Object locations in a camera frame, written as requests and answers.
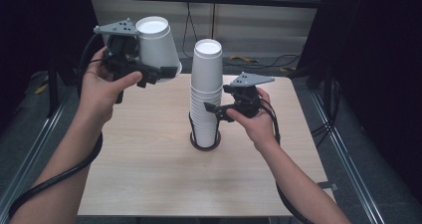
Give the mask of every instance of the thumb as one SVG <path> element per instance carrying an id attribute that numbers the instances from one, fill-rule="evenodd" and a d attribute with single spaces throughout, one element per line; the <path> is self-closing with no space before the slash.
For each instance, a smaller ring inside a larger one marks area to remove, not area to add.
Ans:
<path id="1" fill-rule="evenodd" d="M 246 127 L 248 123 L 248 118 L 239 113 L 234 109 L 227 109 L 226 114 L 232 118 L 234 121 L 238 122 L 241 126 Z"/>
<path id="2" fill-rule="evenodd" d="M 138 83 L 142 79 L 142 73 L 141 72 L 132 72 L 129 75 L 122 77 L 118 79 L 117 81 L 113 82 L 114 88 L 121 92 L 124 89 L 131 87 Z"/>

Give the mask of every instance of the light wood tabletop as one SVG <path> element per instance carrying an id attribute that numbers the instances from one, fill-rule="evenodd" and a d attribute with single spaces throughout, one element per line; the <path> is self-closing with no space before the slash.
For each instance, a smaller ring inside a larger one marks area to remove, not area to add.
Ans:
<path id="1" fill-rule="evenodd" d="M 236 76 L 224 76 L 229 84 Z M 270 94 L 281 146 L 315 182 L 327 181 L 291 80 L 258 85 Z M 190 142 L 190 75 L 131 87 L 105 125 L 79 215 L 289 216 L 264 158 L 236 122 L 220 122 L 221 142 Z M 223 94 L 222 105 L 233 98 Z"/>

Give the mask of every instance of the hand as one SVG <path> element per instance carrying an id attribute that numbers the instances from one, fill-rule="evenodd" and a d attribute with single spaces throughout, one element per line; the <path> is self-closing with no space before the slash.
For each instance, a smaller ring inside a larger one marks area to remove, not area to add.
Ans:
<path id="1" fill-rule="evenodd" d="M 92 61 L 101 59 L 105 49 L 96 52 Z M 83 112 L 85 115 L 97 118 L 102 122 L 109 121 L 112 116 L 112 106 L 118 94 L 141 79 L 141 72 L 133 72 L 113 82 L 112 74 L 102 66 L 101 61 L 90 63 L 84 74 L 78 112 Z"/>
<path id="2" fill-rule="evenodd" d="M 270 110 L 270 96 L 261 88 L 257 88 L 257 90 L 261 98 L 268 102 L 261 102 L 261 104 Z M 228 109 L 226 113 L 245 128 L 248 137 L 254 142 L 258 151 L 261 151 L 266 145 L 272 145 L 273 142 L 277 143 L 273 131 L 273 121 L 266 111 L 261 109 L 257 115 L 251 118 L 247 118 L 233 109 Z"/>

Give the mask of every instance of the forearm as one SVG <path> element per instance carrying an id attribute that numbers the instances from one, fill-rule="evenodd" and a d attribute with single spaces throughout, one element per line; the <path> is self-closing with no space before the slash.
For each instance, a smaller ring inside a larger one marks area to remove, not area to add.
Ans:
<path id="1" fill-rule="evenodd" d="M 77 112 L 65 137 L 33 186 L 84 160 L 93 150 L 103 124 Z M 75 223 L 89 167 L 37 194 L 14 215 L 11 223 Z"/>
<path id="2" fill-rule="evenodd" d="M 295 208 L 314 223 L 348 223 L 331 200 L 274 141 L 261 149 L 279 187 Z"/>

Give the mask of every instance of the person's left arm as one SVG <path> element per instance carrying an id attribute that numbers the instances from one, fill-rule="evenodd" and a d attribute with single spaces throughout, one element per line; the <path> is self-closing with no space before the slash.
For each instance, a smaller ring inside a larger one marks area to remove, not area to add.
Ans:
<path id="1" fill-rule="evenodd" d="M 93 60 L 102 55 L 103 50 L 98 51 Z M 111 119 L 119 92 L 136 84 L 141 77 L 140 72 L 135 72 L 110 82 L 101 62 L 89 65 L 75 117 L 33 186 L 75 166 L 93 151 L 103 125 Z M 89 169 L 88 166 L 37 194 L 18 209 L 10 223 L 75 223 Z"/>

